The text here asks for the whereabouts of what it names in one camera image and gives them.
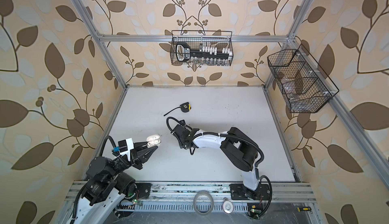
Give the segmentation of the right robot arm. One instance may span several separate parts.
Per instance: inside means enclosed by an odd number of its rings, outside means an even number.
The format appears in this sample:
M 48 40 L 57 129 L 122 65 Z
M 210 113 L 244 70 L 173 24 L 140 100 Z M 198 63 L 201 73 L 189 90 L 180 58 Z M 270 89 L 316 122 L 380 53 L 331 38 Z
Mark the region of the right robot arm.
M 264 153 L 238 128 L 231 127 L 229 131 L 221 133 L 203 131 L 173 117 L 168 117 L 166 124 L 180 148 L 189 150 L 191 155 L 199 148 L 220 149 L 242 171 L 243 183 L 230 185 L 232 200 L 271 200 L 271 182 L 267 176 L 260 175 L 258 169 L 264 160 Z

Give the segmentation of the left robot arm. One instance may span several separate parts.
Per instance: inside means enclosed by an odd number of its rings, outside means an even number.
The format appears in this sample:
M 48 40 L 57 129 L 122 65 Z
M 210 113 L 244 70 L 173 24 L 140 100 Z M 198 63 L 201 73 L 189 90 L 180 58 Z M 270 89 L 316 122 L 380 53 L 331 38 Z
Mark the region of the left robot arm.
M 107 136 L 103 143 L 110 142 L 114 159 L 100 153 L 89 164 L 87 182 L 77 193 L 69 224 L 102 224 L 111 212 L 126 200 L 130 205 L 140 205 L 140 199 L 150 195 L 150 183 L 136 183 L 125 170 L 134 167 L 138 170 L 149 160 L 161 143 L 159 135 L 151 135 L 144 142 L 125 139 L 114 142 Z

